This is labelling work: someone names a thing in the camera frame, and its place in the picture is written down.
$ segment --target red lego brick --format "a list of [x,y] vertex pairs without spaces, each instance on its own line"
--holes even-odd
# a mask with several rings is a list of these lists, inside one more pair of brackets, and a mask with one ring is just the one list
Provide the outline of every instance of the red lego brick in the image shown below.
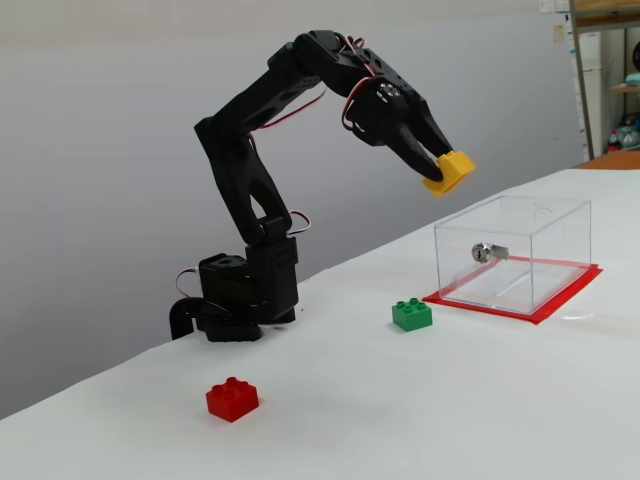
[[247,382],[228,378],[224,385],[215,385],[207,392],[209,413],[227,422],[235,422],[258,408],[258,390]]

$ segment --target yellow lego brick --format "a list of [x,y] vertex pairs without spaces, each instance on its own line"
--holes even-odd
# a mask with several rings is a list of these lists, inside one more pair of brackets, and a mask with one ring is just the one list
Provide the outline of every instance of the yellow lego brick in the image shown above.
[[442,176],[444,177],[442,182],[434,182],[426,178],[422,181],[424,186],[436,198],[451,192],[476,169],[471,159],[463,152],[449,152],[446,155],[442,155],[438,159],[438,166],[442,170]]

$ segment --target orange surface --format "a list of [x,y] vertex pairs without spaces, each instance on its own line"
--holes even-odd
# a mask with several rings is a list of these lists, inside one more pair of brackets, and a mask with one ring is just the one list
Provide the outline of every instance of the orange surface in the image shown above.
[[620,152],[580,165],[587,170],[640,170],[640,152]]
[[573,0],[576,12],[612,11],[623,8],[638,8],[638,0]]

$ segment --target black robotic arm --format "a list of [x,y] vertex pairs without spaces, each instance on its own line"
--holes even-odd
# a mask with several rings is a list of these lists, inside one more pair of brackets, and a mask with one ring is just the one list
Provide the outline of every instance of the black robotic arm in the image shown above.
[[[211,341],[256,340],[261,335],[258,325],[295,319],[298,257],[295,238],[287,236],[291,216],[251,132],[318,83],[348,99],[343,122],[350,122],[345,122],[349,130],[369,145],[388,146],[426,178],[428,187],[448,183],[450,188],[459,180],[445,178],[425,151],[444,158],[453,150],[427,102],[370,49],[333,31],[312,31],[287,43],[268,66],[249,88],[195,127],[222,198],[247,243],[246,260],[220,254],[200,262],[204,298],[174,305],[174,339],[193,331],[192,318]],[[451,168],[449,176],[464,176]],[[252,197],[264,217],[257,218]]]

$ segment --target shelf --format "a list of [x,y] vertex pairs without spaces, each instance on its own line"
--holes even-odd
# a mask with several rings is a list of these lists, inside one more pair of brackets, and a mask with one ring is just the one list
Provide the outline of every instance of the shelf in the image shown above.
[[640,8],[640,0],[574,0],[576,13],[612,12]]
[[630,28],[640,25],[640,10],[618,13],[576,14],[576,26],[580,32],[599,32],[615,28]]
[[611,87],[611,91],[613,93],[640,93],[640,86],[634,87],[623,83],[622,85]]

